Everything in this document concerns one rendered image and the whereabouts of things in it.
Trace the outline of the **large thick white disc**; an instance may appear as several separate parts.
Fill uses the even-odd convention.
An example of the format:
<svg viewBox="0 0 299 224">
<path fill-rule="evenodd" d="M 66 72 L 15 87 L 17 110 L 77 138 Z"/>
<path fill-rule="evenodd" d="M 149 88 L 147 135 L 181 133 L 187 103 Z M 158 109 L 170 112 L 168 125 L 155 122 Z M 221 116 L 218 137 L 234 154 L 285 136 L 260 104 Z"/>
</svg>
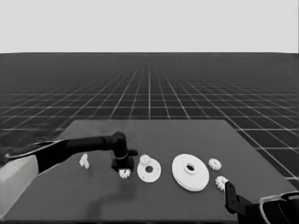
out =
<svg viewBox="0 0 299 224">
<path fill-rule="evenodd" d="M 209 182 L 206 165 L 196 156 L 179 154 L 172 161 L 172 175 L 188 191 L 201 191 Z"/>
</svg>

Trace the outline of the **white round carrier with pins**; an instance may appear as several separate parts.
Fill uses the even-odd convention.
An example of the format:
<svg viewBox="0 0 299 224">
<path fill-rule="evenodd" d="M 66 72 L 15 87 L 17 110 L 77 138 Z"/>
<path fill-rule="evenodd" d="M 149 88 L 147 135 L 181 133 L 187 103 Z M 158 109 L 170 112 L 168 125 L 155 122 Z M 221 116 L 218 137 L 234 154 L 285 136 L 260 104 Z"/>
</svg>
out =
<svg viewBox="0 0 299 224">
<path fill-rule="evenodd" d="M 161 175 L 162 168 L 158 161 L 150 157 L 150 163 L 147 165 L 143 165 L 139 163 L 137 165 L 137 174 L 138 177 L 146 182 L 153 183 L 157 181 Z"/>
</svg>

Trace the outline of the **small white T-shaped piece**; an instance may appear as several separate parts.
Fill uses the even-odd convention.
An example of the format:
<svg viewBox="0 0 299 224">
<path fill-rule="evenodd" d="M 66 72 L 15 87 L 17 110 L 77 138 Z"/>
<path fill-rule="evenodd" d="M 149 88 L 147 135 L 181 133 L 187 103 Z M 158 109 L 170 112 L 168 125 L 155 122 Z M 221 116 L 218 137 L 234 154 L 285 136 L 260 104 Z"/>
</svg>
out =
<svg viewBox="0 0 299 224">
<path fill-rule="evenodd" d="M 90 164 L 88 162 L 88 154 L 84 153 L 79 161 L 79 164 L 81 167 L 84 167 L 85 169 L 88 169 L 90 167 Z"/>
</svg>

